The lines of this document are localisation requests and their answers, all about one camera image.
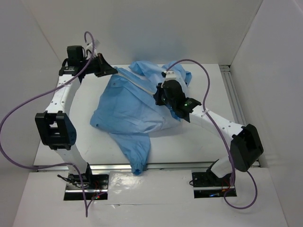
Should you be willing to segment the light blue zip jacket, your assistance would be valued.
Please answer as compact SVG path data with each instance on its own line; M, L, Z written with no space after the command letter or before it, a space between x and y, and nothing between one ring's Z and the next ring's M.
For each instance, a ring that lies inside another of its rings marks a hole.
M90 125L108 132L118 144L134 175L146 168L151 150L149 134L181 123L170 107L156 105L153 98L156 86L164 81L161 73L172 65L134 61L128 69L117 68L91 117Z

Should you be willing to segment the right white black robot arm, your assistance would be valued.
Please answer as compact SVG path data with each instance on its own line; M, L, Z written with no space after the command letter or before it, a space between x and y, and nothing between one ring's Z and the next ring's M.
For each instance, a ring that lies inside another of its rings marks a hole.
M223 177L230 175L230 184L235 184L235 171L246 172L263 154L264 148L257 128L229 121L205 107L205 102L199 102L186 97L181 85L176 80L159 83L154 99L157 105L171 108L177 117L207 131L223 140L227 157L215 161L207 173L207 181L218 185Z

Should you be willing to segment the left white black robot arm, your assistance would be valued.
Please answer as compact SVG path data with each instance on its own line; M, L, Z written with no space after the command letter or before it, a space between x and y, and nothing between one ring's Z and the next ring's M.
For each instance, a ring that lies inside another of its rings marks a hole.
M92 44L67 47L68 57L59 70L57 90L43 113L35 116L36 126L44 145L54 150L65 163L68 163L68 182L87 189L93 184L92 171L76 147L77 132L69 113L82 80L87 74L96 77L116 74L103 55L97 53Z

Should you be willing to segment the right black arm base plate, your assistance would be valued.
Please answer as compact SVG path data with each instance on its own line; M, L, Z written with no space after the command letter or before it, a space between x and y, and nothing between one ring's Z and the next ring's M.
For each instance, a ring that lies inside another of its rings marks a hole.
M192 183L194 187L222 187L230 185L231 174L219 178L211 172L193 172Z

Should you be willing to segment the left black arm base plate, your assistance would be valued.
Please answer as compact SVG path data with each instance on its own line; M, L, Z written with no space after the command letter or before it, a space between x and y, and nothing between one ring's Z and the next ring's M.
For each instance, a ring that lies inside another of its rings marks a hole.
M63 180L67 183L69 189L82 189L79 177L68 175L68 177L63 177ZM83 176L83 188L86 191L103 192L108 189L108 184L109 174L91 175L89 180Z

